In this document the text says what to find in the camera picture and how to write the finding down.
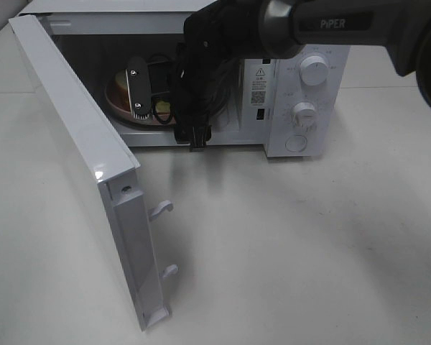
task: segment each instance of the white microwave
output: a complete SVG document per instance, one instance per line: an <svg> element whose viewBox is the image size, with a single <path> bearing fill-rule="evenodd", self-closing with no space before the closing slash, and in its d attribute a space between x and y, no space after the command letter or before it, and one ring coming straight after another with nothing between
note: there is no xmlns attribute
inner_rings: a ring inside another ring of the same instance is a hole
<svg viewBox="0 0 431 345"><path fill-rule="evenodd" d="M159 273L150 221L172 204L146 207L129 147L178 144L170 126L116 114L107 89L133 56L171 60L185 19L210 2L34 0L10 19L86 211L109 222L142 329L169 315L161 284L176 267ZM267 157L319 155L348 51L309 45L290 60L240 61L208 145L263 145Z"/></svg>

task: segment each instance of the white table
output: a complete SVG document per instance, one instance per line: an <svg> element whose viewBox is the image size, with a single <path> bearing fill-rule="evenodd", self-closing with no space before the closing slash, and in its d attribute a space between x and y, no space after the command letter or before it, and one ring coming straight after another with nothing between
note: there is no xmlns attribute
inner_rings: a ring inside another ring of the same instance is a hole
<svg viewBox="0 0 431 345"><path fill-rule="evenodd" d="M0 344L431 344L431 110L357 47L322 157L136 149L173 317L142 333L108 229L0 32Z"/></svg>

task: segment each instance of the white knob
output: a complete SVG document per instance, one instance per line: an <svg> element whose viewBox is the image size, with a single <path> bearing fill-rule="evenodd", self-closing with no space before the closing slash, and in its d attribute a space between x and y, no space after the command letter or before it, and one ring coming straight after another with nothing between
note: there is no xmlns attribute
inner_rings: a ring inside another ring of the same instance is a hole
<svg viewBox="0 0 431 345"><path fill-rule="evenodd" d="M292 123L297 127L310 127L316 122L316 108L311 103L298 103L292 109Z"/></svg>
<svg viewBox="0 0 431 345"><path fill-rule="evenodd" d="M329 74L329 64L325 57L312 55L300 63L300 77L308 86L318 86L325 82Z"/></svg>

